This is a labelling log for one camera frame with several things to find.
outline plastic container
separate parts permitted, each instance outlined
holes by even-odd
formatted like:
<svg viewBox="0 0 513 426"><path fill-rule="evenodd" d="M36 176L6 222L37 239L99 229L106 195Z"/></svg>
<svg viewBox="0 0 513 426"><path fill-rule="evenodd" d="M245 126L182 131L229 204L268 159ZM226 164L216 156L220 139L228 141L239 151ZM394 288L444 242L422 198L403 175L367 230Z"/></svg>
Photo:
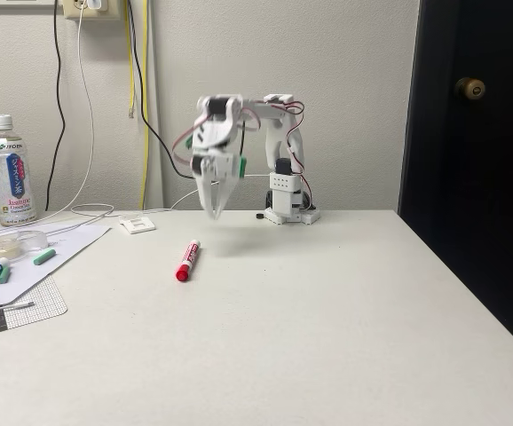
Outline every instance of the plastic container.
<svg viewBox="0 0 513 426"><path fill-rule="evenodd" d="M26 143L12 131L12 117L3 114L0 115L0 223L25 224L36 218Z"/></svg>

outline paper sheet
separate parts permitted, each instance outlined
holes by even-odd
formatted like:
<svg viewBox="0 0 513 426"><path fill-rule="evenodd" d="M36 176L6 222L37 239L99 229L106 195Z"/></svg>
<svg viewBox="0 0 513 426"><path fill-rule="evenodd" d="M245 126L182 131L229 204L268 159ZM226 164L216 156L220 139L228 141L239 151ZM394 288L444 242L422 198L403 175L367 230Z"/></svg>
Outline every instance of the paper sheet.
<svg viewBox="0 0 513 426"><path fill-rule="evenodd" d="M62 223L61 225L32 226L30 230L48 233L65 228L67 225ZM0 284L0 304L8 304L30 289L37 282L43 280L46 275L58 269L71 257L102 237L109 229L110 226L83 225L72 231L48 237L50 247L55 249L57 254L39 266L35 266L33 263L37 252L30 253L12 263L10 279L6 284Z"/></svg>

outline cutting mat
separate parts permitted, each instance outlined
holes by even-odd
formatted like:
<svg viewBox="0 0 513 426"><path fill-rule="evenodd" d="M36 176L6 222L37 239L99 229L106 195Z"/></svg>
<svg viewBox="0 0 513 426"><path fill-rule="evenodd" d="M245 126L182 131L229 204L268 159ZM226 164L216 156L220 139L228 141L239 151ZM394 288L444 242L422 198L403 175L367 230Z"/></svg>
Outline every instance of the cutting mat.
<svg viewBox="0 0 513 426"><path fill-rule="evenodd" d="M67 312L67 305L51 275L13 301L15 304L21 302L34 302L34 306L0 311L0 332L47 320Z"/></svg>

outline white robotic arm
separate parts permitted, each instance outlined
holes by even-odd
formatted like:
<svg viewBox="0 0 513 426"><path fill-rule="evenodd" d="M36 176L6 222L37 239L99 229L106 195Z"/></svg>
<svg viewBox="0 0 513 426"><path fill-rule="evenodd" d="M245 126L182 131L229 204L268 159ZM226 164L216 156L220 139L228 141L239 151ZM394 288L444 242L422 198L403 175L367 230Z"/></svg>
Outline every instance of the white robotic arm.
<svg viewBox="0 0 513 426"><path fill-rule="evenodd" d="M200 117L193 132L192 173L197 182L200 202L209 216L217 219L240 178L246 159L229 152L228 146L238 134L240 122L248 117L269 122L266 133L266 160L271 173L272 206L264 215L274 223L312 223L320 217L316 209L303 210L302 179L304 147L297 128L296 114L287 106L292 95L269 95L264 100L243 99L240 95L201 98ZM280 147L287 141L290 160L280 158ZM218 182L217 205L213 206L212 183Z"/></svg>

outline door knob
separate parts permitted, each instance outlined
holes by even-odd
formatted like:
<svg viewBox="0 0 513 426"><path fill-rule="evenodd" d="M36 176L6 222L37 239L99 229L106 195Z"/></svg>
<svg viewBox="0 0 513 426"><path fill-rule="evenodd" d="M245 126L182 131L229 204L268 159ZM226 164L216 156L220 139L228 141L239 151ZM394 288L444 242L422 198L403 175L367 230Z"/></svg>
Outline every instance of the door knob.
<svg viewBox="0 0 513 426"><path fill-rule="evenodd" d="M485 95L485 84L477 78L464 77L455 84L454 93L469 100L482 99Z"/></svg>

